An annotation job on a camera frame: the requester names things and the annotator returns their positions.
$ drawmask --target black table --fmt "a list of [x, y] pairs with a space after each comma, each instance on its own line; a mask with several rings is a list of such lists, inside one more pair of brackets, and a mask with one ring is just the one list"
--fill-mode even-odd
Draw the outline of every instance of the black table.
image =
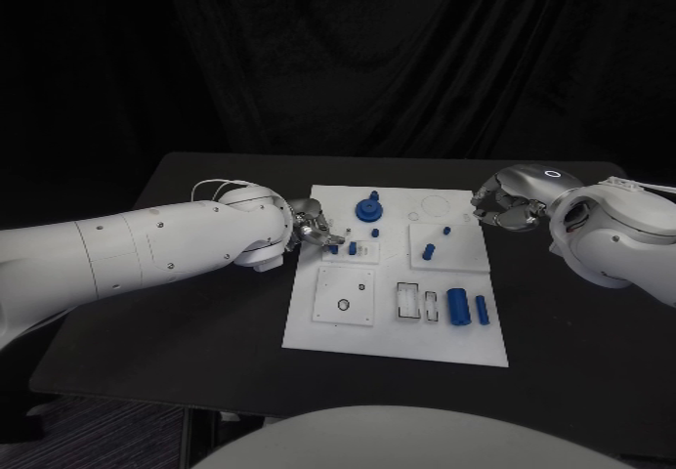
[[[198, 181], [476, 190], [515, 161], [170, 154], [137, 208], [189, 199]], [[555, 162], [587, 184], [621, 169]], [[208, 196], [209, 188], [201, 192]], [[290, 416], [342, 405], [420, 405], [515, 422], [604, 452], [676, 456], [676, 312], [636, 287], [583, 280], [545, 228], [485, 228], [509, 368], [281, 348], [297, 252], [108, 298], [67, 319], [32, 377], [41, 392]]]

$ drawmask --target small blue part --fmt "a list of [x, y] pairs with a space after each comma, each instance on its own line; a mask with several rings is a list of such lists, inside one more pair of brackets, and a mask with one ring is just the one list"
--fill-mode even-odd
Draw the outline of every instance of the small blue part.
[[479, 315], [479, 322], [482, 323], [482, 325], [489, 325], [490, 324], [489, 312], [486, 310], [486, 298], [483, 297], [483, 295], [479, 295], [476, 297], [476, 312]]
[[434, 244], [428, 244], [425, 246], [425, 252], [423, 253], [423, 259], [425, 261], [430, 261], [433, 259], [433, 254], [434, 254]]
[[378, 201], [381, 197], [378, 196], [378, 192], [371, 192], [371, 197], [365, 198], [358, 204], [355, 208], [356, 218], [366, 223], [374, 223], [376, 220], [381, 220], [384, 216], [384, 206]]
[[472, 317], [469, 316], [467, 292], [464, 291], [464, 288], [451, 288], [447, 291], [447, 296], [449, 312], [451, 313], [451, 324], [472, 324]]

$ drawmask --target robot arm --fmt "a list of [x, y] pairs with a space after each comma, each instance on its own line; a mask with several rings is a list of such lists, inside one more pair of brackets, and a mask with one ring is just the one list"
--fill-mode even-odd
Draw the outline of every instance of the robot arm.
[[477, 209], [483, 223], [522, 232], [549, 217], [551, 251], [577, 274], [608, 288], [633, 283], [676, 306], [676, 205], [666, 198], [619, 178], [584, 187], [572, 175], [535, 164], [500, 171], [472, 204], [492, 193], [506, 211]]
[[0, 349], [35, 324], [97, 299], [228, 264], [263, 272], [307, 240], [342, 244], [317, 200], [252, 186], [91, 220], [0, 232]]

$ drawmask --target dark background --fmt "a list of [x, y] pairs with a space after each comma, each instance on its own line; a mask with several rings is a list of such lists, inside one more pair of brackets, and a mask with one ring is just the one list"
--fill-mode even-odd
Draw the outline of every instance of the dark background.
[[676, 182], [672, 0], [3, 2], [0, 58], [0, 229], [129, 210], [180, 150]]

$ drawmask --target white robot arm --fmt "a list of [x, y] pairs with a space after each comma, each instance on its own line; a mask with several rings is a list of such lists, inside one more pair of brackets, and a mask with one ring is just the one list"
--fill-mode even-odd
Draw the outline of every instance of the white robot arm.
[[251, 185], [193, 201], [0, 232], [0, 349], [41, 321], [97, 299], [229, 263], [281, 265], [300, 240], [342, 244], [314, 199]]
[[532, 230], [551, 218], [551, 251], [593, 283], [608, 288], [636, 284], [676, 306], [676, 205], [645, 187], [672, 188], [610, 178], [594, 186], [559, 169], [521, 164], [486, 182], [472, 203], [487, 195], [505, 212], [474, 211], [479, 220], [510, 231]]

